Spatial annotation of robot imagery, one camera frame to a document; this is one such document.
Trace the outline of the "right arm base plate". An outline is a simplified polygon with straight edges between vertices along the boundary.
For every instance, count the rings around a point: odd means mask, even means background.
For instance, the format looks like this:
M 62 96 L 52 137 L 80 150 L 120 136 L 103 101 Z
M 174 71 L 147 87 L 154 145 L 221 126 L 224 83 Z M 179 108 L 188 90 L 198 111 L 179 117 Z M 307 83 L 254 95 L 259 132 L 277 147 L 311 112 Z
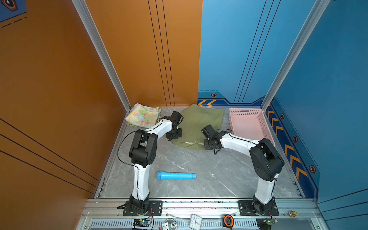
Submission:
M 279 210 L 275 199 L 271 199 L 269 203 L 262 204 L 259 201 L 240 200 L 238 208 L 241 216 L 279 216 Z

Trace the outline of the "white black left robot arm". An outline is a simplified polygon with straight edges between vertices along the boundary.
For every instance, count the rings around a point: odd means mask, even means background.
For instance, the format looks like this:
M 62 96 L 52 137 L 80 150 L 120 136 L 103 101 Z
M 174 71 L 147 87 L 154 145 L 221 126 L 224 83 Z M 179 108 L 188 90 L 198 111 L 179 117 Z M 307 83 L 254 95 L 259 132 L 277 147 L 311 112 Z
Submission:
M 149 174 L 150 166 L 154 162 L 157 153 L 158 140 L 165 136 L 168 141 L 182 137 L 182 129 L 178 126 L 183 117 L 163 117 L 153 127 L 133 131 L 133 141 L 129 150 L 131 163 L 128 166 L 134 168 L 134 186 L 129 201 L 119 206 L 119 209 L 128 209 L 138 215 L 150 212 L 149 205 Z

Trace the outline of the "olive green ruffled skirt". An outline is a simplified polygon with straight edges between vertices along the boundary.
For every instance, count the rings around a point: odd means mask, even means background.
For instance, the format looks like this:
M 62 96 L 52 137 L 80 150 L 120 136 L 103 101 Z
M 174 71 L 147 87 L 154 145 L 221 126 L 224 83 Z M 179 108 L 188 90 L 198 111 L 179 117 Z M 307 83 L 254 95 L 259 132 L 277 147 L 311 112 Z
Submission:
M 214 129 L 220 128 L 225 111 L 218 108 L 205 108 L 192 104 L 181 112 L 183 122 L 178 126 L 182 129 L 182 137 L 172 140 L 172 144 L 195 150 L 204 150 L 202 129 L 211 125 Z

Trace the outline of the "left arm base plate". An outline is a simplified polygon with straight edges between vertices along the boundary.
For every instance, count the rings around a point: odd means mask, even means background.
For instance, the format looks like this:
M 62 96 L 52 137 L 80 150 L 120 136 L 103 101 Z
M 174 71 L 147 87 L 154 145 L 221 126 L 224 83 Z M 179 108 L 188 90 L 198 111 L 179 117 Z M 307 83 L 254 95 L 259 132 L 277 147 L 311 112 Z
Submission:
M 147 200 L 143 202 L 127 201 L 124 206 L 123 216 L 161 216 L 163 202 L 161 200 Z

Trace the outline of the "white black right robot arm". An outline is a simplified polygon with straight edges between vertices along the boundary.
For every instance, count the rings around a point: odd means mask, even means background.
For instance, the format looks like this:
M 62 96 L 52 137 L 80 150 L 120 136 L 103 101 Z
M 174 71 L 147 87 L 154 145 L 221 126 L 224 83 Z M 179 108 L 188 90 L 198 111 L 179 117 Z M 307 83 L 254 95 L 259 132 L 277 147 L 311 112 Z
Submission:
M 249 140 L 235 136 L 229 132 L 217 132 L 208 126 L 201 130 L 204 134 L 206 150 L 217 154 L 221 149 L 232 149 L 249 156 L 254 171 L 258 176 L 258 184 L 253 201 L 240 201 L 240 214 L 243 216 L 278 216 L 279 210 L 274 197 L 275 183 L 285 162 L 269 139 Z

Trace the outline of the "pastel floral skirt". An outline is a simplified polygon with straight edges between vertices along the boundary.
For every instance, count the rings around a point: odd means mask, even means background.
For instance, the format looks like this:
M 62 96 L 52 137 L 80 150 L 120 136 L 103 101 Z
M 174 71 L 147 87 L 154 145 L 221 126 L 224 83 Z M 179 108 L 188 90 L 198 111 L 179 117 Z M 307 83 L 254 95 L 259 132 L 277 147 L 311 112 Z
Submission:
M 161 108 L 149 107 L 136 103 L 125 120 L 131 126 L 151 128 L 156 125 L 156 121 L 160 115 Z

